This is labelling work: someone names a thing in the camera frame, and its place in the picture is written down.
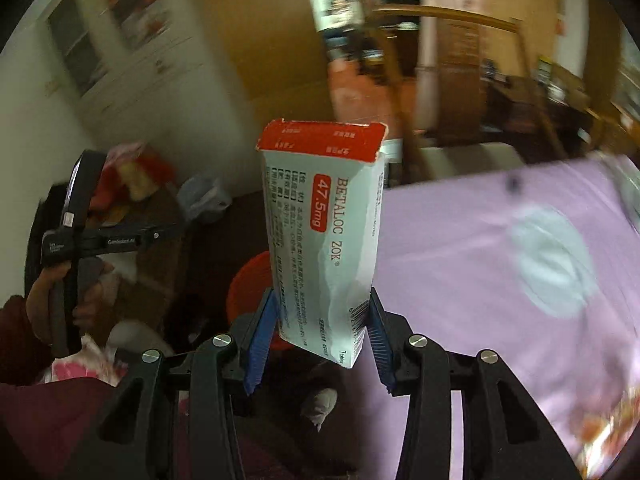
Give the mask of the person left hand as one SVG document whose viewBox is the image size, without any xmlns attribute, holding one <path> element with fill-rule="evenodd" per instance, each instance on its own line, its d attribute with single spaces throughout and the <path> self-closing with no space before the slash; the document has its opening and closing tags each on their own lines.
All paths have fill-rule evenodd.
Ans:
<svg viewBox="0 0 640 480">
<path fill-rule="evenodd" d="M 82 334 L 88 334 L 97 344 L 105 344 L 117 323 L 113 301 L 108 298 L 106 278 L 113 267 L 102 262 L 99 276 L 77 300 L 72 311 L 72 322 Z M 67 274 L 76 275 L 69 262 L 44 268 L 32 284 L 27 299 L 26 313 L 36 337 L 50 346 L 54 341 L 55 317 L 58 307 L 64 308 L 58 289 L 64 286 Z"/>
</svg>

